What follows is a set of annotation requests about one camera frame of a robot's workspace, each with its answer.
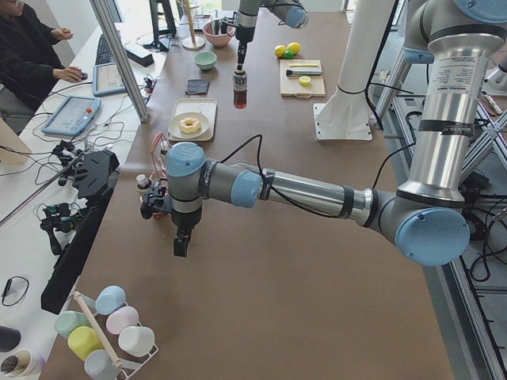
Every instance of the brown tabletop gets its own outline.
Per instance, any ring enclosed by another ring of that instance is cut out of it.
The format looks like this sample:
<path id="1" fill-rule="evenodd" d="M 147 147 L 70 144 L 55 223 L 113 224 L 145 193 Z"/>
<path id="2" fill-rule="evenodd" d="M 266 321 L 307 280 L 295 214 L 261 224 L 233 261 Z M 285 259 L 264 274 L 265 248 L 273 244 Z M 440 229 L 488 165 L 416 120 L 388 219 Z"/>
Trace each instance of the brown tabletop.
<path id="1" fill-rule="evenodd" d="M 151 118 L 122 168 L 78 290 L 92 297 L 111 284 L 126 290 L 160 347 L 136 375 L 142 379 L 453 378 L 421 268 L 375 232 L 278 203 L 258 201 L 246 210 L 210 199 L 188 258 L 180 258 L 173 256 L 170 219 L 140 216 L 135 176 L 151 172 L 151 140 L 167 131 L 190 78 L 209 79 L 208 97 L 218 100 L 215 136 L 201 144 L 208 157 L 221 159 L 262 133 L 264 167 L 372 185 L 387 155 L 382 135 L 374 133 L 371 142 L 318 141 L 312 107 L 320 100 L 281 98 L 273 54 L 275 45 L 298 41 L 301 59 L 320 59 L 326 101 L 349 34 L 345 15 L 312 13 L 297 31 L 277 22 L 261 12 L 246 57 L 248 107 L 241 111 L 232 106 L 236 40 L 213 49 L 219 61 L 208 73 L 193 65 L 195 52 L 173 44 Z M 252 144 L 235 159 L 254 162 L 255 151 Z M 379 188 L 395 190 L 390 167 Z M 40 378 L 87 377 L 58 337 Z"/>

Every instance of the white desk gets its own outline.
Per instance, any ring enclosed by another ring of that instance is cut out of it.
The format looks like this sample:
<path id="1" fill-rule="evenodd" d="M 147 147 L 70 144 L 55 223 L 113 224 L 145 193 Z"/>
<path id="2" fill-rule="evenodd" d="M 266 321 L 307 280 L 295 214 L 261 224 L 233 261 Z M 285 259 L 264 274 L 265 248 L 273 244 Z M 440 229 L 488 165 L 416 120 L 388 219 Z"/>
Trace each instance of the white desk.
<path id="1" fill-rule="evenodd" d="M 122 41 L 124 43 L 128 42 L 129 35 L 135 29 L 129 28 L 126 25 L 118 25 L 118 27 L 121 31 Z M 72 63 L 72 66 L 81 67 L 83 71 L 89 74 L 90 77 L 85 82 L 91 82 L 92 79 L 97 42 L 100 35 L 101 30 L 98 28 L 88 39 L 82 50 L 76 55 Z M 133 61 L 129 61 L 132 64 L 132 69 L 138 83 L 143 84 L 143 78 L 147 74 L 150 74 L 153 78 L 158 77 L 165 62 L 165 57 L 166 55 L 163 53 L 154 53 L 154 65 L 149 67 L 142 67 Z M 70 83 L 59 81 L 53 90 L 59 91 L 70 85 Z M 91 97 L 91 89 L 91 85 L 79 85 L 64 90 L 61 94 Z M 41 105 L 37 113 L 54 112 L 63 99 L 59 95 L 50 96 Z M 112 123 L 108 127 L 99 127 L 93 134 L 103 133 L 93 137 L 90 136 L 90 141 L 96 141 L 97 145 L 111 143 L 112 147 L 109 149 L 116 154 L 121 165 L 127 159 L 135 133 L 140 125 L 135 109 L 128 107 L 131 104 L 127 93 L 103 97 L 101 109 L 94 120 L 96 124 L 105 122 L 118 109 L 125 110 L 114 116 L 112 121 L 118 123 Z M 47 116 L 36 116 L 21 133 L 21 139 L 30 147 L 33 153 L 51 152 L 60 140 L 58 136 L 42 133 L 40 126 L 46 119 Z M 83 143 L 78 144 L 78 147 L 83 148 Z M 58 160 L 53 156 L 51 161 L 57 162 Z M 28 168 L 31 164 L 32 160 L 28 160 L 22 166 L 2 164 L 0 165 L 0 174 L 20 171 Z M 38 188 L 34 183 L 38 169 L 39 165 L 35 164 L 24 173 L 0 177 L 0 199 L 2 200 L 0 203 L 0 219 L 9 214 L 19 203 Z M 48 179 L 54 173 L 50 169 L 42 168 L 40 171 L 40 181 Z M 63 187 L 59 187 L 54 182 L 18 214 L 13 216 L 7 224 L 0 228 L 0 242 L 2 244 L 2 254 L 0 255 L 2 258 L 2 263 L 0 264 L 0 291 L 3 290 L 7 279 L 11 276 L 24 276 L 30 281 L 28 293 L 19 304 L 11 307 L 0 306 L 0 325 L 9 326 L 21 331 L 21 342 L 17 346 L 17 349 L 27 348 L 33 352 L 38 352 L 45 358 L 49 356 L 51 347 L 55 341 L 56 334 L 53 325 L 57 316 L 40 308 L 40 295 L 51 277 L 53 265 L 57 257 L 51 253 L 48 236 L 40 229 L 40 221 L 33 212 L 40 203 L 47 205 L 62 202 L 71 203 L 76 195 L 77 190 L 72 188 L 70 181 Z M 70 234 L 56 233 L 56 237 L 62 246 L 71 239 Z M 0 353 L 0 362 L 11 354 L 12 352 Z M 26 379 L 32 380 L 38 377 L 38 375 L 33 375 L 26 377 Z M 0 379 L 4 378 L 7 377 L 0 373 Z"/>

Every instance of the pink bowl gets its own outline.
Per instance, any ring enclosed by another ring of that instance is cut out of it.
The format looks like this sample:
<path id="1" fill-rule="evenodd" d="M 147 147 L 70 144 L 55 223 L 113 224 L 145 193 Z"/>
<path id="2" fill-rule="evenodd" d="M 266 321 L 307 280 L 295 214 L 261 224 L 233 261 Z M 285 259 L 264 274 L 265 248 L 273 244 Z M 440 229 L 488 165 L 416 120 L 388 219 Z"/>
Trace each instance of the pink bowl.
<path id="1" fill-rule="evenodd" d="M 222 48 L 229 44 L 229 41 L 236 33 L 236 29 L 233 26 L 228 25 L 226 34 L 212 34 L 212 23 L 208 22 L 203 27 L 203 33 L 206 36 L 206 40 L 208 40 L 213 46 Z"/>

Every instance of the green bowl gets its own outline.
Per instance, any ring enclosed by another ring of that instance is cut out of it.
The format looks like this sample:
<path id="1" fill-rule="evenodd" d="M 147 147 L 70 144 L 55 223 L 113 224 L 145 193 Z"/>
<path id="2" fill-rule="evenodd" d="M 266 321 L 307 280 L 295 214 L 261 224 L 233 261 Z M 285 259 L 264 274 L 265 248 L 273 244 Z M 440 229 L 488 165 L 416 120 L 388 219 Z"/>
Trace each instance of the green bowl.
<path id="1" fill-rule="evenodd" d="M 193 57 L 193 62 L 195 62 L 197 67 L 201 70 L 210 70 L 215 67 L 216 54 L 211 51 L 202 51 Z"/>

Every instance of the blue tablet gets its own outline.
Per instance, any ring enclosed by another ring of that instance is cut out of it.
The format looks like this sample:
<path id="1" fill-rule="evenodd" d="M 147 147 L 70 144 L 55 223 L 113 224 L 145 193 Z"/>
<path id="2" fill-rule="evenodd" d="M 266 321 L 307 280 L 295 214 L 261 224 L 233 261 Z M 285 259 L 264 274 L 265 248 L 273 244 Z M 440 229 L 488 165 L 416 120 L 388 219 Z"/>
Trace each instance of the blue tablet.
<path id="1" fill-rule="evenodd" d="M 101 107 L 96 97 L 68 97 L 42 127 L 53 135 L 76 136 L 93 120 Z"/>
<path id="2" fill-rule="evenodd" d="M 112 63 L 103 63 L 93 67 L 92 93 L 95 97 L 104 97 L 113 93 L 124 93 L 124 81 L 121 79 L 118 66 Z"/>

